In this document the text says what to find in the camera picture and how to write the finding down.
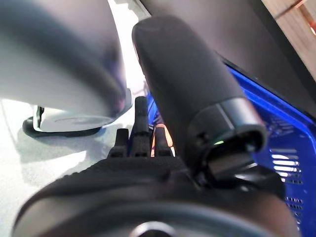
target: green led light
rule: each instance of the green led light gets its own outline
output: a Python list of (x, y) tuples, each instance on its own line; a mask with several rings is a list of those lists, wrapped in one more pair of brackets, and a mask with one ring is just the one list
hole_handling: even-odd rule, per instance
[(224, 141), (219, 141), (217, 143), (214, 143), (214, 145), (220, 145), (220, 144), (223, 144), (223, 143), (224, 143)]

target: white plastic part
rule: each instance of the white plastic part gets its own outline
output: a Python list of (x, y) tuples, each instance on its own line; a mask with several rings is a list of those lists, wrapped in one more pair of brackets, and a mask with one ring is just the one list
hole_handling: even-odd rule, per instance
[(40, 119), (37, 118), (39, 107), (35, 106), (33, 116), (34, 130), (39, 132), (83, 131), (102, 127), (115, 119), (101, 116), (88, 116), (53, 108), (45, 108)]

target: blue plastic basket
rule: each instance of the blue plastic basket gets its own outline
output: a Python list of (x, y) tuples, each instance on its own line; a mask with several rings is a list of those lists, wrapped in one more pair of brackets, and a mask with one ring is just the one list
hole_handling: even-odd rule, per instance
[[(286, 186), (285, 202), (304, 237), (316, 236), (316, 126), (297, 109), (228, 67), (253, 103), (269, 131), (267, 147), (254, 155), (260, 165), (274, 169)], [(149, 123), (158, 111), (150, 94)]]

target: black textured grip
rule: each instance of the black textured grip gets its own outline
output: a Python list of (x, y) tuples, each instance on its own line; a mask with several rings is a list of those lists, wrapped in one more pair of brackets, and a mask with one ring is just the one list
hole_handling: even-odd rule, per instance
[(184, 158), (187, 128), (194, 116), (216, 103), (244, 97), (241, 88), (218, 56), (178, 18), (140, 21), (132, 37), (159, 112)]
[(80, 173), (66, 175), (41, 189), (23, 205), (15, 224), (33, 203), (43, 198), (161, 182), (170, 173), (185, 170), (179, 157), (103, 159)]

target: gray surface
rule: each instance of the gray surface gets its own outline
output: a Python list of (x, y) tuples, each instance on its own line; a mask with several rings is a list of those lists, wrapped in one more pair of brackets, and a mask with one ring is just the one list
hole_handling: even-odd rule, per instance
[[(127, 86), (143, 93), (144, 76), (134, 53), (131, 30), (144, 18), (132, 0), (109, 0), (123, 50)], [(81, 171), (105, 158), (114, 144), (117, 128), (131, 128), (133, 108), (112, 126), (81, 138), (40, 138), (26, 136), (23, 120), (32, 115), (26, 103), (0, 99), (0, 236), (10, 235), (21, 205), (36, 191), (64, 174)]]

